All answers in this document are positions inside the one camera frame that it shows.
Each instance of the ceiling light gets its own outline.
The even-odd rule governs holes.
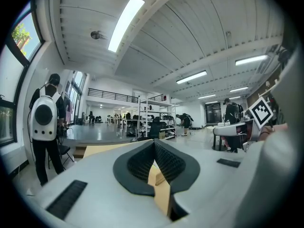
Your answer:
[[[215,96],[215,95],[202,96],[202,97],[199,97],[199,99],[208,98],[208,97],[213,97],[213,96]]]
[[[229,98],[229,100],[232,100],[232,99],[239,99],[241,98],[240,96],[237,96],[237,97],[232,97],[232,98]]]
[[[239,89],[232,89],[232,90],[230,90],[230,92],[235,92],[235,91],[244,90],[244,89],[248,89],[248,87],[239,88]]]
[[[207,75],[207,72],[206,71],[202,71],[202,72],[200,72],[198,74],[194,74],[194,75],[191,75],[189,77],[180,79],[180,80],[176,81],[176,83],[181,84],[181,83],[184,83],[184,82],[187,82],[189,80],[192,80],[192,79],[195,79],[195,78],[198,78],[198,77],[202,77],[202,76],[205,76],[205,75]]]
[[[115,30],[113,32],[110,44],[109,44],[109,50],[112,52],[116,52],[118,49],[118,46],[128,29],[130,23],[132,22],[133,18],[137,14],[138,10],[142,7],[144,4],[143,0],[130,0],[128,4],[125,6],[123,13],[121,14],[116,26]]]
[[[240,66],[246,63],[252,63],[252,62],[257,62],[257,61],[262,61],[265,60],[268,56],[267,55],[261,55],[261,56],[257,56],[257,57],[249,57],[246,59],[242,59],[242,60],[237,60],[236,61],[236,66]]]

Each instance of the tree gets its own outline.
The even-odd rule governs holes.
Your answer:
[[[32,39],[32,37],[30,37],[29,32],[25,31],[25,28],[23,28],[24,23],[20,23],[18,24],[13,32],[12,32],[12,36],[13,39],[15,41],[15,43],[17,45],[21,45],[20,50],[23,53],[23,55],[26,55],[26,52],[23,51],[23,47],[29,42],[30,39]]]

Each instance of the railing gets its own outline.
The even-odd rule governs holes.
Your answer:
[[[95,96],[100,98],[106,98],[111,100],[118,100],[118,101],[127,101],[132,103],[138,103],[138,98],[130,95],[122,95],[118,93],[108,92],[99,89],[92,89],[89,88],[88,96]]]
[[[166,101],[167,100],[167,96],[166,95],[157,95],[155,97],[149,98],[149,100],[153,100],[153,101]]]

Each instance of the doorway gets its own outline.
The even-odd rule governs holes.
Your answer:
[[[220,103],[206,104],[206,123],[217,124],[222,122]]]

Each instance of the ceiling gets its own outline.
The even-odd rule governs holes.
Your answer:
[[[242,86],[249,87],[241,92],[248,95],[278,65],[284,18],[272,0],[144,1],[113,53],[107,48],[128,0],[60,0],[60,53],[70,62],[94,65],[84,66],[84,72],[100,75],[108,69],[112,77],[187,100],[225,98]],[[90,37],[97,30],[103,39]],[[237,59],[261,54],[269,59],[235,66]],[[176,83],[202,70],[206,76]]]

